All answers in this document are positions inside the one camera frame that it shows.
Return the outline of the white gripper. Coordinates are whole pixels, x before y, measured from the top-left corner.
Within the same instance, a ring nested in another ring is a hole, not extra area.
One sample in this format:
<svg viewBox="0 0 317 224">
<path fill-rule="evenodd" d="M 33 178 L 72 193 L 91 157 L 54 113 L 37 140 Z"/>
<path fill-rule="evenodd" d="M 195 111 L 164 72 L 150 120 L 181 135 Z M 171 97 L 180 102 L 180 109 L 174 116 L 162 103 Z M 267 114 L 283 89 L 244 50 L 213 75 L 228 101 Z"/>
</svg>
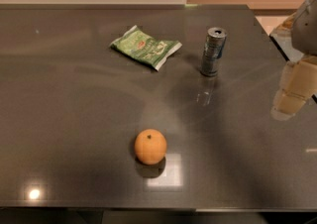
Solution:
<svg viewBox="0 0 317 224">
<path fill-rule="evenodd" d="M 292 46 L 304 54 L 317 55 L 317 0 L 304 0 L 295 13 L 291 29 Z M 288 61 L 279 89 L 273 98 L 271 116 L 277 121 L 293 117 L 317 93 L 315 59 Z"/>
</svg>

